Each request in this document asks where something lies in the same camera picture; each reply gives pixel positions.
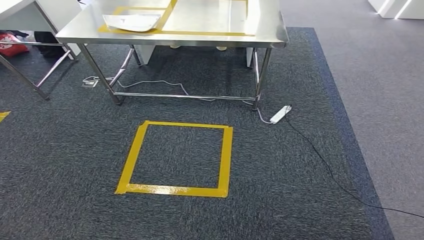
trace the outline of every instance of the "white paper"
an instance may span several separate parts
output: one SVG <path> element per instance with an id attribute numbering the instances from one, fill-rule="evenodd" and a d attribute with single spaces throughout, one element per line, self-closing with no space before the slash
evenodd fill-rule
<path id="1" fill-rule="evenodd" d="M 133 15 L 103 15 L 108 26 L 133 31 L 146 32 L 154 28 L 160 14 L 133 14 Z"/>

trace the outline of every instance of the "gray carpet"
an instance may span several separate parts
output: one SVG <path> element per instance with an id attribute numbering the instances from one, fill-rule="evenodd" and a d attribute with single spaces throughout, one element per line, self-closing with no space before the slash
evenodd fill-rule
<path id="1" fill-rule="evenodd" d="M 315 29 L 382 206 L 424 216 L 424 20 L 381 18 L 368 0 L 281 0 L 281 12 Z M 424 219 L 385 214 L 397 240 L 423 239 Z"/>
<path id="2" fill-rule="evenodd" d="M 310 138 L 338 181 L 357 194 L 317 37 L 310 28 L 290 28 L 289 34 L 291 45 L 273 52 L 262 113 L 269 119 L 292 104 L 292 125 Z M 89 49 L 112 76 L 128 47 Z M 253 73 L 243 54 L 238 48 L 157 47 L 148 66 L 131 61 L 121 82 L 166 80 L 183 83 L 191 94 L 251 96 Z M 13 62 L 19 66 L 21 58 Z M 0 123 L 1 239 L 366 240 L 376 231 L 373 219 L 387 225 L 384 215 L 370 215 L 340 190 L 287 122 L 266 125 L 237 101 L 128 97 L 116 106 L 101 85 L 80 87 L 93 74 L 82 57 L 70 64 L 45 86 L 51 101 L 0 66 L 0 112 L 12 111 Z M 37 77 L 33 70 L 27 66 L 24 72 Z M 133 90 L 182 93 L 162 83 Z M 234 127 L 228 197 L 114 194 L 137 126 L 145 120 Z M 216 186 L 219 130 L 152 126 L 144 143 L 132 183 Z M 369 198 L 379 203 L 374 195 Z M 390 229 L 382 234 L 393 237 Z"/>

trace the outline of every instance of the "black cable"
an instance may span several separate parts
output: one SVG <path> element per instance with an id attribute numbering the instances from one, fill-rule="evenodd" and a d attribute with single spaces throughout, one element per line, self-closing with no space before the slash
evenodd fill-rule
<path id="1" fill-rule="evenodd" d="M 413 215 L 416 217 L 420 217 L 424 219 L 424 216 L 415 214 L 415 213 L 410 213 L 407 211 L 402 211 L 402 210 L 398 210 L 398 209 L 393 209 L 393 208 L 386 208 L 386 207 L 380 207 L 380 206 L 374 206 L 371 204 L 368 204 L 366 202 L 363 202 L 359 197 L 353 195 L 352 193 L 350 193 L 348 190 L 346 190 L 335 178 L 333 175 L 333 170 L 331 168 L 331 166 L 327 163 L 327 161 L 323 158 L 323 156 L 321 156 L 320 152 L 315 148 L 314 144 L 305 136 L 303 135 L 299 130 L 297 130 L 290 122 L 288 119 L 288 116 L 285 116 L 285 121 L 288 123 L 288 125 L 290 125 L 290 127 L 295 130 L 299 135 L 301 135 L 312 147 L 312 149 L 315 151 L 315 153 L 318 155 L 318 157 L 324 162 L 324 164 L 327 166 L 328 172 L 331 176 L 331 178 L 333 179 L 333 181 L 346 193 L 348 193 L 350 196 L 352 196 L 354 199 L 356 199 L 357 201 L 359 201 L 360 203 L 362 203 L 363 205 L 366 205 L 368 207 L 372 207 L 372 208 L 376 208 L 376 209 L 383 209 L 383 210 L 390 210 L 390 211 L 395 211 L 395 212 L 400 212 L 400 213 L 404 213 L 404 214 L 409 214 L 409 215 Z"/>

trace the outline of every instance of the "metal tube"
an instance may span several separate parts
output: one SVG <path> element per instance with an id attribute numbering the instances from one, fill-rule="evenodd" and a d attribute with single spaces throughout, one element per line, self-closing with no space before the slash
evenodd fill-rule
<path id="1" fill-rule="evenodd" d="M 116 96 L 134 96 L 134 97 L 158 97 L 158 98 L 182 98 L 182 99 L 222 99 L 254 101 L 254 97 L 241 96 L 197 96 L 197 95 L 172 95 L 172 94 L 154 94 L 154 93 L 136 93 L 136 92 L 115 92 Z"/>
<path id="2" fill-rule="evenodd" d="M 11 44 L 11 45 L 34 45 L 34 46 L 58 46 L 58 47 L 63 47 L 64 44 L 63 43 L 43 43 L 43 42 L 36 42 L 36 41 L 20 41 L 20 42 L 15 42 L 15 41 L 0 41 L 0 44 Z"/>
<path id="3" fill-rule="evenodd" d="M 253 70 L 255 76 L 255 86 L 257 87 L 259 84 L 259 64 L 258 64 L 258 49 L 253 48 Z"/>
<path id="4" fill-rule="evenodd" d="M 15 66 L 13 66 L 9 61 L 7 61 L 6 58 L 4 58 L 1 54 L 0 54 L 0 63 L 2 63 L 7 69 L 12 71 L 14 74 L 16 74 L 20 80 L 22 80 L 34 91 L 36 91 L 43 99 L 49 100 L 49 96 L 47 94 L 45 94 L 43 91 L 41 91 L 41 89 L 35 86 L 33 82 L 31 82 L 26 76 L 24 76 L 20 71 L 18 71 L 15 68 Z"/>
<path id="5" fill-rule="evenodd" d="M 127 68 L 128 63 L 130 62 L 130 59 L 131 59 L 131 55 L 133 55 L 133 53 L 134 53 L 134 49 L 131 48 L 129 50 L 128 54 L 126 55 L 126 58 L 122 63 L 122 66 L 120 66 L 120 69 L 126 69 Z"/>
<path id="6" fill-rule="evenodd" d="M 40 4 L 37 1 L 34 1 L 35 7 L 40 12 L 42 17 L 47 22 L 48 26 L 51 28 L 51 30 L 54 33 L 54 37 L 56 38 L 56 34 L 58 34 L 59 30 L 56 28 L 56 26 L 53 24 L 53 22 L 50 20 L 49 16 L 46 15 L 46 13 L 43 11 L 43 8 L 40 6 Z M 72 57 L 72 60 L 77 59 L 77 56 L 75 55 L 74 51 L 67 45 L 63 44 L 63 47 L 66 48 L 66 51 L 70 51 L 70 55 Z"/>
<path id="7" fill-rule="evenodd" d="M 125 72 L 126 69 L 119 69 L 118 73 L 115 75 L 112 81 L 110 81 L 109 85 L 113 87 L 121 75 Z"/>
<path id="8" fill-rule="evenodd" d="M 56 63 L 50 68 L 50 71 L 44 76 L 44 78 L 36 85 L 37 88 L 41 87 L 43 83 L 50 77 L 50 75 L 53 73 L 53 71 L 65 60 L 65 58 L 71 53 L 71 50 L 68 50 L 65 52 L 63 56 L 61 56 Z"/>
<path id="9" fill-rule="evenodd" d="M 132 55 L 135 58 L 135 61 L 137 62 L 137 65 L 139 67 L 143 66 L 143 63 L 140 61 L 139 55 L 137 54 L 136 48 L 134 47 L 134 45 L 129 45 L 130 48 L 134 49 L 134 52 L 132 53 Z"/>
<path id="10" fill-rule="evenodd" d="M 262 69 L 260 70 L 259 82 L 256 85 L 256 93 L 254 97 L 252 110 L 258 109 L 258 102 L 259 102 L 259 99 L 261 98 L 262 89 L 266 81 L 268 65 L 270 64 L 271 51 L 272 51 L 272 48 L 267 48 L 265 52 L 265 57 L 263 58 Z"/>
<path id="11" fill-rule="evenodd" d="M 99 66 L 97 65 L 96 61 L 93 59 L 93 56 L 90 54 L 84 43 L 77 43 L 78 47 L 81 49 L 82 54 L 87 59 L 88 63 L 90 64 L 91 68 L 94 70 L 94 72 L 97 74 L 98 78 L 100 79 L 100 82 L 106 87 L 107 92 L 109 93 L 110 97 L 112 98 L 112 101 L 120 105 L 122 102 L 119 100 L 117 96 L 114 95 L 114 90 L 109 85 L 108 81 L 106 80 L 105 76 L 103 75 L 102 70 L 100 70 Z"/>

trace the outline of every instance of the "yellow tape marking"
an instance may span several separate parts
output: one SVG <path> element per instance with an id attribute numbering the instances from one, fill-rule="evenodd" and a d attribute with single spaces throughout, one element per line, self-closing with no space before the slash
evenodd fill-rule
<path id="1" fill-rule="evenodd" d="M 136 165 L 137 157 L 139 156 L 139 151 L 142 148 L 143 139 L 145 138 L 147 126 L 149 121 L 145 121 L 142 125 L 138 127 L 137 133 L 135 134 L 134 141 L 132 142 L 131 149 L 129 150 L 128 158 L 126 159 L 125 166 L 122 170 L 122 175 L 116 188 L 116 194 L 124 194 L 127 189 L 127 185 L 130 183 L 131 175 L 133 175 L 133 170 Z"/>
<path id="2" fill-rule="evenodd" d="M 11 112 L 10 111 L 6 111 L 6 112 L 0 112 L 0 123 L 3 121 L 3 119 L 5 119 L 5 117 L 7 117 Z"/>
<path id="3" fill-rule="evenodd" d="M 130 183 L 137 157 L 139 156 L 143 139 L 149 125 L 223 129 L 218 188 L 161 186 Z M 127 192 L 131 192 L 143 194 L 226 198 L 228 196 L 230 182 L 232 144 L 233 128 L 230 126 L 185 122 L 145 121 L 138 127 L 137 133 L 135 134 L 134 141 L 132 143 L 131 149 L 129 150 L 128 158 L 122 170 L 122 175 L 120 177 L 118 186 L 116 187 L 115 194 L 125 194 Z"/>
<path id="4" fill-rule="evenodd" d="M 231 166 L 231 146 L 233 145 L 233 128 L 224 128 L 222 137 L 221 164 L 219 166 L 218 189 L 225 190 L 225 197 L 228 195 L 230 184 Z"/>
<path id="5" fill-rule="evenodd" d="M 246 17 L 248 16 L 248 4 L 249 0 L 230 0 L 230 1 L 244 1 L 246 2 Z M 114 34 L 137 34 L 137 35 L 151 35 L 151 34 L 174 34 L 174 35 L 196 35 L 196 36 L 234 36 L 234 37 L 254 37 L 254 34 L 245 34 L 244 32 L 208 32 L 208 31 L 164 31 L 163 28 L 167 23 L 172 11 L 175 8 L 178 0 L 170 0 L 167 8 L 161 7 L 132 7 L 132 6 L 118 6 L 114 11 L 113 15 L 119 15 L 125 10 L 162 10 L 165 11 L 162 17 L 157 22 L 155 28 L 145 31 L 128 31 L 119 28 L 109 29 L 106 24 L 100 26 L 97 31 L 99 33 L 114 33 Z"/>
<path id="6" fill-rule="evenodd" d="M 164 125 L 164 126 L 180 126 L 180 127 L 194 127 L 194 128 L 210 128 L 210 129 L 226 129 L 226 125 L 213 125 L 213 124 L 198 124 L 198 123 L 185 123 L 185 122 L 166 122 L 166 121 L 149 121 L 149 125 Z"/>

